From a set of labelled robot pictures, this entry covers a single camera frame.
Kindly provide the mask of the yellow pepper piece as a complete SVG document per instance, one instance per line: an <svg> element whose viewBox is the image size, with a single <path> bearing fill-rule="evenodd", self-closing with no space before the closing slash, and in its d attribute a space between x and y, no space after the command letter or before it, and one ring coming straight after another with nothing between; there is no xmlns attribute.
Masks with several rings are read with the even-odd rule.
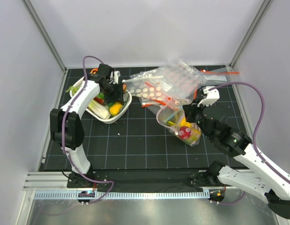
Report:
<svg viewBox="0 0 290 225"><path fill-rule="evenodd" d="M121 111L122 109L122 104L119 103L119 102L116 102L114 103L110 108L109 108L109 111L110 111L110 114L112 116L116 116L119 114L119 112Z"/></svg>

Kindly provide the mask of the yellow banana bunch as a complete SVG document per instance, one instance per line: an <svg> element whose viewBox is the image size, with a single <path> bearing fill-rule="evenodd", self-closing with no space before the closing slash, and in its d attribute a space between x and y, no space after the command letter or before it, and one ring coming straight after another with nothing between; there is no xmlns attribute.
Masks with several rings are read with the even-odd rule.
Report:
<svg viewBox="0 0 290 225"><path fill-rule="evenodd" d="M174 131L172 130L171 132L177 138L179 138L178 132L180 130L180 127L187 126L187 127L191 128L191 136L189 139L187 139L187 140L182 140L180 138L179 139L189 146L194 146L194 145L198 144L198 142L200 140L200 136L201 136L201 130L196 124L187 122L185 117L179 119L176 122L168 121L167 124L170 125L170 127L174 129Z"/></svg>

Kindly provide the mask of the red apple front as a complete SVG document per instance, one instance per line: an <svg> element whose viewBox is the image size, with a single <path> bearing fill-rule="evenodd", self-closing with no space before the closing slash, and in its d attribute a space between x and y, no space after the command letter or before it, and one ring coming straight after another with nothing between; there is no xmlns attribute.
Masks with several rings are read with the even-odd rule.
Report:
<svg viewBox="0 0 290 225"><path fill-rule="evenodd" d="M180 127L180 130L178 132L178 137L182 140L187 140L191 136L191 128L187 126Z"/></svg>

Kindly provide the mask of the clear pink-dotted zip bag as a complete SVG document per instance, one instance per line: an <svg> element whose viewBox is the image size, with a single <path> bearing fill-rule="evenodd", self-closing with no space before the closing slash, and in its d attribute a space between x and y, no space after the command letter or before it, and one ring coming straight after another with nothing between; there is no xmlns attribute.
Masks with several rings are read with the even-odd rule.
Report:
<svg viewBox="0 0 290 225"><path fill-rule="evenodd" d="M188 101L166 97L163 106L156 113L156 120L185 144L195 146L199 144L201 129L195 123L187 122L183 103Z"/></svg>

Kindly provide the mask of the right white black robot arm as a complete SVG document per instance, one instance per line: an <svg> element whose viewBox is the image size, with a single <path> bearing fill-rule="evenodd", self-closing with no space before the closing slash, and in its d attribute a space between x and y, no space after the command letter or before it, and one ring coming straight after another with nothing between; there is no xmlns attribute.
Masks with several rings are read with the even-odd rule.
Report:
<svg viewBox="0 0 290 225"><path fill-rule="evenodd" d="M198 180L212 186L223 184L237 187L265 202L275 214L290 219L290 175L256 150L247 134L220 120L208 119L203 113L203 106L184 105L183 110L186 121L195 123L218 151L257 175L254 178L214 161Z"/></svg>

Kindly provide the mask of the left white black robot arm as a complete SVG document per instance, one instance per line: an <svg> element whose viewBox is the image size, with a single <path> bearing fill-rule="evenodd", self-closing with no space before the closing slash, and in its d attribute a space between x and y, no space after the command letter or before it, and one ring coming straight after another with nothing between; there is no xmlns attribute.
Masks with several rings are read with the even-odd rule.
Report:
<svg viewBox="0 0 290 225"><path fill-rule="evenodd" d="M78 183L84 188L93 185L94 176L89 173L91 163L83 148L84 128L81 118L91 101L101 92L107 103L123 101L122 82L111 84L105 79L99 83L82 80L73 97L60 109L54 108L50 112L51 140L59 144L68 157L72 171L79 174Z"/></svg>

